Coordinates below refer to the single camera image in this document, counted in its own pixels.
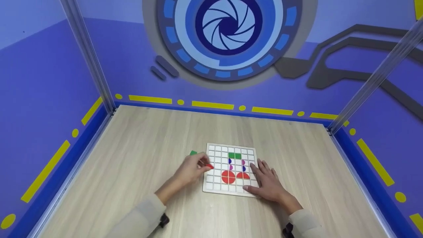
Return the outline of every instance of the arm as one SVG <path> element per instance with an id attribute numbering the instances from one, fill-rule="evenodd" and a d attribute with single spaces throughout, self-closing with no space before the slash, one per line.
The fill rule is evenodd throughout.
<path id="1" fill-rule="evenodd" d="M 196 181 L 203 173 L 209 171 L 210 163 L 205 153 L 187 156 L 175 174 L 168 179 L 154 194 L 144 198 L 130 211 L 106 238 L 147 237 L 160 223 L 160 217 L 166 204 L 178 191 Z"/>
<path id="2" fill-rule="evenodd" d="M 258 168 L 254 164 L 250 164 L 250 167 L 261 186 L 256 188 L 246 185 L 244 189 L 269 201 L 277 202 L 288 214 L 288 221 L 294 226 L 292 235 L 295 238 L 328 237 L 316 218 L 304 210 L 298 200 L 285 190 L 274 169 L 270 169 L 267 163 L 261 160 L 258 160 Z"/>

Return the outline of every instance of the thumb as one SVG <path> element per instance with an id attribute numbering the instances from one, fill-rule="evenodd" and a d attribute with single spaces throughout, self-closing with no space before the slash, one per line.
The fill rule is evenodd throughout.
<path id="1" fill-rule="evenodd" d="M 260 195 L 261 193 L 261 188 L 253 187 L 250 185 L 244 185 L 242 188 L 251 194 Z"/>
<path id="2" fill-rule="evenodd" d="M 211 168 L 208 166 L 203 166 L 201 168 L 198 169 L 200 174 L 204 174 L 205 172 L 209 171 Z"/>

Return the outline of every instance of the left hand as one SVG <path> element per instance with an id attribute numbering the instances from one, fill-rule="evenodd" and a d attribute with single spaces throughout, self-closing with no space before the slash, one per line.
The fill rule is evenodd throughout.
<path id="1" fill-rule="evenodd" d="M 210 159 L 204 152 L 185 157 L 175 174 L 155 194 L 166 205 L 168 200 L 179 190 L 209 171 L 211 168 L 206 166 L 209 163 Z"/>
<path id="2" fill-rule="evenodd" d="M 173 178 L 181 183 L 182 186 L 186 186 L 196 180 L 209 171 L 211 168 L 206 165 L 210 163 L 209 156 L 204 152 L 189 155 L 185 157 L 178 170 L 175 172 Z"/>

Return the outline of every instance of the metal pole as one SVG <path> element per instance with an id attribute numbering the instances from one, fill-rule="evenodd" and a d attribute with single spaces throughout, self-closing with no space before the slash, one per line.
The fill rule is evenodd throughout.
<path id="1" fill-rule="evenodd" d="M 75 39 L 81 49 L 81 53 L 87 63 L 91 72 L 100 96 L 103 98 L 103 103 L 109 115 L 112 115 L 116 109 L 113 97 L 110 93 L 109 86 L 107 85 L 106 78 L 104 77 L 100 62 L 97 58 L 94 46 L 85 26 L 84 19 L 79 10 L 78 4 L 75 0 L 60 0 L 63 9 L 68 18 L 71 29 L 75 35 Z"/>
<path id="2" fill-rule="evenodd" d="M 394 68 L 423 40 L 423 17 L 398 42 L 389 55 L 383 60 L 360 90 L 348 102 L 339 116 L 329 125 L 328 129 L 335 134 L 351 115 L 372 95 Z"/>

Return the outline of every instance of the hand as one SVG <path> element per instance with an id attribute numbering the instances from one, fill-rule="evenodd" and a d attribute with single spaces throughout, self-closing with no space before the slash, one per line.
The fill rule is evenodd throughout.
<path id="1" fill-rule="evenodd" d="M 243 188 L 252 193 L 259 195 L 260 197 L 279 203 L 285 208 L 288 215 L 291 215 L 297 210 L 301 210 L 302 206 L 297 199 L 292 196 L 280 183 L 279 177 L 275 169 L 270 169 L 266 161 L 257 160 L 258 168 L 251 163 L 250 167 L 253 173 L 257 177 L 257 182 L 260 187 L 253 187 L 245 185 Z"/>
<path id="2" fill-rule="evenodd" d="M 207 164 L 210 164 L 210 159 L 204 152 L 189 155 L 185 157 L 173 177 L 183 186 L 186 186 L 198 180 L 202 174 L 211 169 L 206 166 Z"/>
<path id="3" fill-rule="evenodd" d="M 186 185 L 198 180 L 198 178 L 211 168 L 209 157 L 204 153 L 185 157 L 175 174 L 168 179 L 156 192 L 157 197 L 164 205 L 168 200 Z"/>

